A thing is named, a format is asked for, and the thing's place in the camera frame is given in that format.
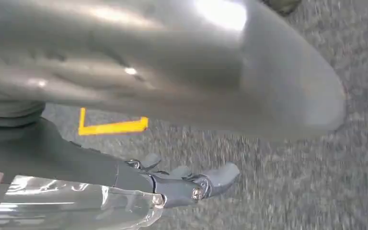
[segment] prosthetic hand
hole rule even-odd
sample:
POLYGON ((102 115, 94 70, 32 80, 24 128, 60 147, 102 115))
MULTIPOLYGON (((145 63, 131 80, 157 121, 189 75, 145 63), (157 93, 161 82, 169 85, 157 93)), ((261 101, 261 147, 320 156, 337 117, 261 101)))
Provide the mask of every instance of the prosthetic hand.
POLYGON ((164 207, 191 205, 201 199, 220 195, 230 188, 240 174, 233 163, 196 175, 187 166, 180 166, 170 173, 150 172, 159 162, 160 157, 156 154, 148 155, 144 161, 127 161, 132 167, 146 171, 152 178, 154 192, 163 195, 164 207))
POLYGON ((239 175, 232 163, 200 174, 186 166, 156 171, 160 161, 82 148, 45 119, 0 127, 0 230, 138 229, 164 208, 224 193, 239 175))

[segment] metallic object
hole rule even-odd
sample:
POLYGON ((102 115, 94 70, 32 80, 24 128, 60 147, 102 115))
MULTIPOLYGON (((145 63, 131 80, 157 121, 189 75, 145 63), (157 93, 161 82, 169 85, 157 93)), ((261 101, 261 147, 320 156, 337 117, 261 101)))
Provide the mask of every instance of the metallic object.
POLYGON ((201 188, 195 188, 195 189, 193 189, 192 198, 194 200, 200 200, 202 198, 202 189, 201 188))
POLYGON ((0 117, 35 101, 280 140, 345 116, 333 69, 254 0, 0 0, 0 117))

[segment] floor marking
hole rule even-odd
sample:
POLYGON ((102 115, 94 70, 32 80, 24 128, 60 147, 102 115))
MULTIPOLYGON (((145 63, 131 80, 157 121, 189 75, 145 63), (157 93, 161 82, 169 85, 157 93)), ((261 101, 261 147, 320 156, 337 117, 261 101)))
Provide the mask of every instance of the floor marking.
POLYGON ((99 134, 121 134, 143 132, 148 128, 149 119, 141 117, 137 121, 125 121, 96 126, 85 126, 85 108, 80 111, 80 124, 78 134, 80 136, 99 135, 99 134))

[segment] gray fabric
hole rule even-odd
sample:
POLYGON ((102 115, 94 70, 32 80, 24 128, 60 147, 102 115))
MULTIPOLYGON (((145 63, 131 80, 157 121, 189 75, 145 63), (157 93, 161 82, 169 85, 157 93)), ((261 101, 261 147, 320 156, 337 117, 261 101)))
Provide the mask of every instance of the gray fabric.
POLYGON ((0 102, 0 127, 19 127, 37 121, 45 108, 44 103, 0 102), (26 105, 20 110, 19 105, 26 105))
MULTIPOLYGON (((122 157, 160 153, 165 170, 189 164, 200 171, 223 161, 241 168, 226 196, 167 210, 150 230, 368 229, 368 0, 304 0, 288 20, 347 88, 347 122, 334 134, 268 143, 151 120, 142 134, 79 137, 78 108, 50 105, 45 116, 87 147, 122 157)), ((91 111, 87 117, 92 124, 125 118, 91 111)))

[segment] silver metallic surface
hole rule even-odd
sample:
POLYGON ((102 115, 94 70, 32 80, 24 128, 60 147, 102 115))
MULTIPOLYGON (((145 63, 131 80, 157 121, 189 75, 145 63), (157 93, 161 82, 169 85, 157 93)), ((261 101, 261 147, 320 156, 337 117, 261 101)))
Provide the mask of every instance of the silver metallic surface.
POLYGON ((345 115, 332 68, 253 0, 0 0, 8 99, 277 139, 324 134, 345 115))
POLYGON ((0 204, 0 230, 138 229, 162 213, 161 195, 17 176, 0 204))
POLYGON ((201 188, 195 188, 193 189, 193 199, 194 200, 200 200, 202 198, 202 189, 201 188))

